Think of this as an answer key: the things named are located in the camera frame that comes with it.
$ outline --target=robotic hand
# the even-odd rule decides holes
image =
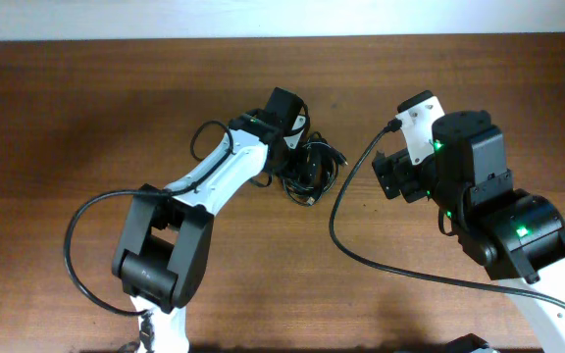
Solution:
[[[565,221],[545,198],[513,189],[503,135],[489,113],[444,114],[430,91],[398,106],[395,120],[370,145],[337,197],[331,236],[346,255],[379,270],[508,294],[546,352],[565,353]],[[433,199],[438,226],[457,235],[463,251],[499,285],[414,273],[352,253],[334,235],[341,196],[363,160],[387,131],[401,129],[407,148],[372,166],[385,196],[408,203]],[[444,230],[444,215],[452,230]]]
[[[269,185],[276,175],[294,202],[311,206],[333,186],[338,166],[346,164],[345,157],[318,132],[304,139],[310,125],[308,107],[280,88],[274,90],[264,110],[242,114],[228,126],[219,122],[203,125],[191,141],[194,157],[195,139],[208,124],[221,126],[226,135],[193,171],[162,190],[145,184],[138,190],[101,194],[77,210],[67,230],[64,254],[72,281],[100,307],[138,316],[141,353],[188,351],[185,306],[204,277],[215,216],[246,181],[267,186],[252,178],[265,172],[270,176]],[[118,195],[133,198],[112,273],[122,281],[135,312],[97,298],[81,283],[71,263],[71,240],[81,214],[92,204]],[[154,228],[166,227],[180,233],[176,246],[152,233]]]

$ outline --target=white background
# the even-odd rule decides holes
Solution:
[[[0,0],[0,40],[565,31],[565,0]]]

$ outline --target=green led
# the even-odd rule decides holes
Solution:
[[[516,232],[518,233],[518,236],[520,236],[520,237],[523,237],[523,236],[529,234],[529,231],[525,227],[519,227],[518,229],[516,229]]]

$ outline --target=wooden table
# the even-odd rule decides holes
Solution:
[[[183,176],[196,165],[188,141],[202,122],[263,107],[275,86],[300,95],[312,128],[350,161],[424,89],[447,112],[486,109],[504,132],[515,185],[565,217],[565,34],[0,43],[0,351],[115,350],[134,340],[134,319],[72,286],[62,256],[70,216],[98,192]],[[220,135],[205,132],[198,149]],[[401,134],[380,143],[386,153],[403,147]],[[188,305],[192,343],[399,347],[473,332],[498,347],[538,345],[502,295],[346,258],[328,235],[334,197],[307,209],[278,185],[236,193],[215,221],[208,270]],[[73,257],[92,290],[130,309],[110,273],[128,204],[93,207]],[[337,230],[371,259],[488,281],[456,239],[439,234],[436,214],[433,203],[387,201],[367,163]]]

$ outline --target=cable connector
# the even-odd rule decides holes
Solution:
[[[387,126],[383,128],[384,132],[396,132],[402,127],[402,121],[398,118],[394,118],[387,123]]]

